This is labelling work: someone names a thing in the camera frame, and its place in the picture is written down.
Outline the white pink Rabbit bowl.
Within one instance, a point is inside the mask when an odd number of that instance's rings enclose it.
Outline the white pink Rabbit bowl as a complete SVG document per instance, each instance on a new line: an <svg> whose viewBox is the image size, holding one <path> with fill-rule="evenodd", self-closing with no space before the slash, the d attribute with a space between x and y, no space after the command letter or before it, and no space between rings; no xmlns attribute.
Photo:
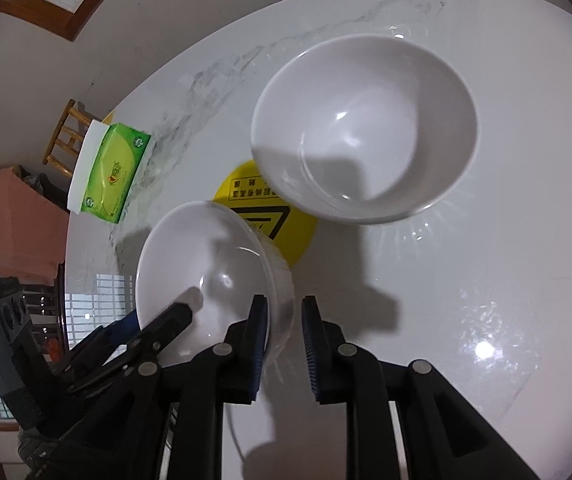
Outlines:
<svg viewBox="0 0 572 480"><path fill-rule="evenodd" d="M174 302L193 311L189 327L160 352L163 366L188 362L222 342L228 326L248 316L257 295L269 306L269 365L289 339L295 288L285 258L266 235L207 200L172 209L142 246L135 283L139 325L149 325Z"/></svg>

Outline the white blue ribbed bowl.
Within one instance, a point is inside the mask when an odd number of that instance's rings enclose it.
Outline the white blue ribbed bowl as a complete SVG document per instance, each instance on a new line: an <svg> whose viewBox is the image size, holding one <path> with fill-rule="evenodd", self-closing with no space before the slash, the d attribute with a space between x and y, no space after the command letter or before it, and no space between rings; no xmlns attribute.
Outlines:
<svg viewBox="0 0 572 480"><path fill-rule="evenodd" d="M474 160L477 110L443 58L374 34L317 44L255 104L252 157L287 203L314 217L382 224L448 194Z"/></svg>

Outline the dark chair at left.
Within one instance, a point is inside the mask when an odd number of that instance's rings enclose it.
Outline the dark chair at left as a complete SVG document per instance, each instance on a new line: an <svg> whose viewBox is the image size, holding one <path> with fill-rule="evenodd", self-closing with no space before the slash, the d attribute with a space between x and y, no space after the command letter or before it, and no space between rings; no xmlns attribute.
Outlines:
<svg viewBox="0 0 572 480"><path fill-rule="evenodd" d="M40 352L48 362L60 362L69 351L64 310L64 264L59 264L51 286L24 285L23 298Z"/></svg>

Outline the yellow warning sticker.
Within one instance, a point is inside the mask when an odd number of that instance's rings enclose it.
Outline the yellow warning sticker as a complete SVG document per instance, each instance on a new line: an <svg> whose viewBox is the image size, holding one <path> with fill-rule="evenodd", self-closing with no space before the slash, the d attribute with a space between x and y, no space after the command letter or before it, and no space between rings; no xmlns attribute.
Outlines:
<svg viewBox="0 0 572 480"><path fill-rule="evenodd" d="M267 236L291 268L309 248L317 219L286 203L248 160L228 174L213 200Z"/></svg>

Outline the green tissue box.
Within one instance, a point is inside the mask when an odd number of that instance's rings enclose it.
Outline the green tissue box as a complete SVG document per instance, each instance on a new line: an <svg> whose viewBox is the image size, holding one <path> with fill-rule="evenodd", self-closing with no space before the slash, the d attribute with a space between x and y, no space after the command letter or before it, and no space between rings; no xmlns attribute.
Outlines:
<svg viewBox="0 0 572 480"><path fill-rule="evenodd" d="M118 223L150 139L150 134L123 124L92 120L72 174L69 211Z"/></svg>

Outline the light bamboo chair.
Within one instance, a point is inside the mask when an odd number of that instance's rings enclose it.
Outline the light bamboo chair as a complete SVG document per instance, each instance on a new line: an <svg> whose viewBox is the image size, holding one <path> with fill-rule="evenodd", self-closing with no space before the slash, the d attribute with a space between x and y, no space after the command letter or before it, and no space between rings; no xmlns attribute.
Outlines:
<svg viewBox="0 0 572 480"><path fill-rule="evenodd" d="M46 146L43 164L71 179L85 133L94 119L79 102L69 100Z"/></svg>

